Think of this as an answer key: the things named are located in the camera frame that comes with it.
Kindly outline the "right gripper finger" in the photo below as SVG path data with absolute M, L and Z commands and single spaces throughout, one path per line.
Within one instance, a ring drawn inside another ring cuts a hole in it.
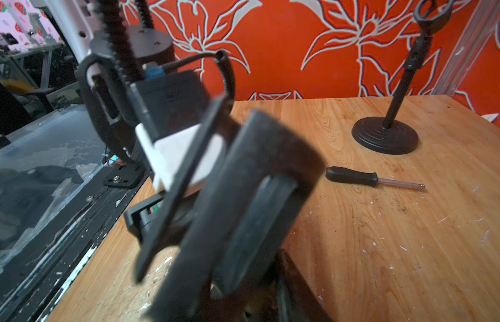
M 284 250 L 274 263 L 278 321 L 333 321 Z

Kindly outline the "black round stand base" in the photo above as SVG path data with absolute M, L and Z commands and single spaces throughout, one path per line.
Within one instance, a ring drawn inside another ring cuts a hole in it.
M 360 119 L 352 128 L 352 136 L 363 147 L 391 155 L 408 154 L 419 143 L 419 136 L 412 127 L 394 120 L 391 127 L 383 126 L 383 118 Z

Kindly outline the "black microphone stand pole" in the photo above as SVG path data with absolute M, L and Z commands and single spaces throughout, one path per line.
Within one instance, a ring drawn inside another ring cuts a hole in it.
M 454 1 L 448 1 L 445 8 L 433 17 L 430 15 L 437 11 L 438 4 L 436 1 L 431 1 L 426 12 L 423 12 L 423 6 L 427 1 L 420 1 L 414 12 L 413 16 L 418 24 L 421 33 L 418 36 L 404 62 L 404 72 L 400 84 L 394 92 L 392 102 L 387 111 L 387 114 L 382 122 L 382 127 L 390 129 L 395 121 L 395 117 L 403 103 L 404 98 L 407 96 L 409 87 L 415 77 L 416 72 L 422 68 L 424 61 L 430 51 L 433 41 L 433 35 L 439 32 L 450 21 L 452 7 Z

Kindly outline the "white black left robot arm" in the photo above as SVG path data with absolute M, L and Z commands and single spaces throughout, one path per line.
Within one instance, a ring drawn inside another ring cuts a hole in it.
M 198 216 L 201 186 L 239 130 L 230 116 L 236 82 L 227 53 L 209 54 L 224 82 L 224 93 L 210 100 L 186 70 L 203 55 L 176 60 L 146 1 L 137 1 L 141 23 L 133 26 L 113 1 L 47 5 L 78 59 L 75 76 L 98 135 L 122 161 L 153 171 L 156 196 L 125 212 L 128 230 L 156 252 L 179 244 Z

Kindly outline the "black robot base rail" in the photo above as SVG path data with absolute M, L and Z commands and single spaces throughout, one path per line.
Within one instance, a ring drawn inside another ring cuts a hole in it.
M 0 321 L 42 321 L 141 188 L 132 177 L 103 168 L 0 268 Z

